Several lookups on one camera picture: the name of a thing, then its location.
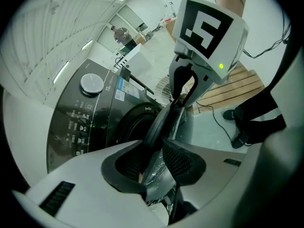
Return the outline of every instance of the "wooden slat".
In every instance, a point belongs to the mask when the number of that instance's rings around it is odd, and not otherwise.
[[[216,89],[218,87],[221,87],[221,86],[224,86],[224,85],[227,85],[227,84],[231,84],[231,83],[234,83],[238,80],[242,80],[244,78],[248,78],[248,77],[251,77],[253,75],[255,75],[255,71],[254,70],[250,70],[250,71],[245,71],[245,72],[242,72],[242,73],[238,73],[238,74],[235,74],[235,75],[232,75],[228,78],[228,80],[223,83],[222,85],[214,85],[211,89]],[[188,87],[191,88],[194,84],[194,78],[190,79],[188,81]]]
[[[216,88],[234,83],[236,81],[242,80],[244,78],[251,77],[253,75],[256,75],[254,70],[242,72],[242,73],[239,73],[239,74],[235,74],[235,75],[230,76],[229,79],[225,83],[223,83],[222,85],[214,85],[211,89],[216,89]]]
[[[232,72],[229,75],[231,76],[231,75],[238,74],[238,73],[241,73],[244,71],[247,71],[247,69],[244,66],[236,67],[234,70],[232,70]]]
[[[221,102],[221,101],[225,101],[225,100],[237,97],[238,95],[243,95],[247,92],[253,91],[253,90],[258,89],[262,86],[263,86],[263,83],[262,83],[262,81],[259,80],[257,82],[251,83],[249,85],[246,85],[246,86],[234,89],[234,90],[230,90],[230,91],[225,92],[223,94],[200,100],[200,101],[198,101],[198,103],[200,103],[202,105],[215,104],[215,103],[218,103],[218,102]]]
[[[221,101],[218,103],[215,103],[211,106],[213,106],[214,109],[218,109],[218,108],[222,108],[222,107],[227,107],[229,105],[235,105],[237,103],[243,102],[251,97],[254,97],[256,94],[260,93],[262,90],[264,89],[264,87],[260,87],[258,89],[255,89],[253,91],[247,92],[243,95],[238,95],[237,97],[225,100],[225,101]],[[203,106],[199,106],[199,112],[205,112],[205,111],[211,111],[212,109],[209,107],[203,107]]]
[[[259,80],[260,80],[260,78],[257,75],[253,75],[249,78],[244,78],[242,80],[236,81],[236,82],[228,84],[228,85],[221,86],[216,89],[211,89],[206,94],[204,94],[203,97],[201,97],[199,100],[207,99],[207,98],[210,98],[210,97],[213,97],[216,95],[220,95],[225,92],[234,90],[236,88],[240,88],[240,87],[249,85],[249,84],[259,81]]]

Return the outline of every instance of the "black cable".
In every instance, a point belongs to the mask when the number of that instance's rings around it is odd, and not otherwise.
[[[284,10],[283,10],[283,9],[282,9],[282,16],[283,16],[283,31],[282,31],[282,37],[281,37],[281,39],[277,40],[270,48],[264,50],[263,52],[261,52],[260,54],[254,56],[254,57],[253,57],[252,55],[250,55],[245,49],[243,49],[243,52],[244,52],[248,57],[251,57],[251,58],[255,59],[255,58],[257,58],[257,57],[263,55],[264,53],[266,53],[266,52],[268,52],[268,51],[271,51],[271,50],[277,48],[277,47],[281,44],[281,42],[283,42],[283,43],[286,42],[287,39],[284,39],[284,38],[285,38],[286,34],[288,33],[291,24],[289,23],[287,29],[285,30],[285,16],[284,16]]]
[[[229,136],[229,134],[226,131],[226,129],[221,124],[219,124],[218,121],[216,120],[215,115],[214,115],[214,108],[213,108],[213,106],[211,106],[211,105],[202,105],[202,104],[200,104],[198,102],[196,102],[196,103],[199,104],[199,105],[201,105],[201,106],[203,106],[203,107],[211,107],[212,108],[212,115],[213,115],[214,121],[217,123],[217,125],[219,125],[224,130],[225,134],[227,135],[227,137],[229,138],[230,142],[232,143],[232,139]]]
[[[117,60],[117,59],[122,59],[122,57],[123,57],[123,56],[115,58],[115,63],[117,64],[116,60]]]
[[[290,35],[288,35],[287,38],[283,40],[283,44],[287,44],[288,43],[289,37],[290,37]]]

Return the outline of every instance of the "cardboard box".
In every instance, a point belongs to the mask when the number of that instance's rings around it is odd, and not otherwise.
[[[144,43],[146,43],[146,40],[145,40],[145,38],[143,38],[142,37],[142,35],[141,34],[137,34],[137,36],[136,36],[136,39],[135,39],[135,43],[138,45],[138,44],[144,44]]]
[[[170,20],[170,22],[168,22],[168,23],[166,24],[166,29],[167,29],[168,33],[171,35],[172,39],[176,42],[176,38],[174,38],[174,37],[172,36],[173,28],[174,28],[174,25],[175,25],[175,20],[176,20],[176,19]]]

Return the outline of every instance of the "label sticker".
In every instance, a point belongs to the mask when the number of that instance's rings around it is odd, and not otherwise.
[[[122,92],[119,89],[116,89],[115,99],[120,100],[120,101],[124,101],[124,92]]]
[[[140,99],[139,89],[136,88],[135,86],[131,85],[129,82],[125,81],[121,77],[119,77],[119,79],[118,79],[118,89]]]

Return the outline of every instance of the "cloth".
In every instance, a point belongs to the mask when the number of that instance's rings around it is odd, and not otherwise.
[[[125,47],[128,48],[130,51],[132,51],[137,46],[136,42],[132,39],[127,44],[125,44]]]
[[[126,28],[120,28],[117,32],[114,33],[114,39],[119,40],[124,46],[129,43],[132,39],[132,36],[129,34],[127,37],[124,36],[124,33],[127,32]]]

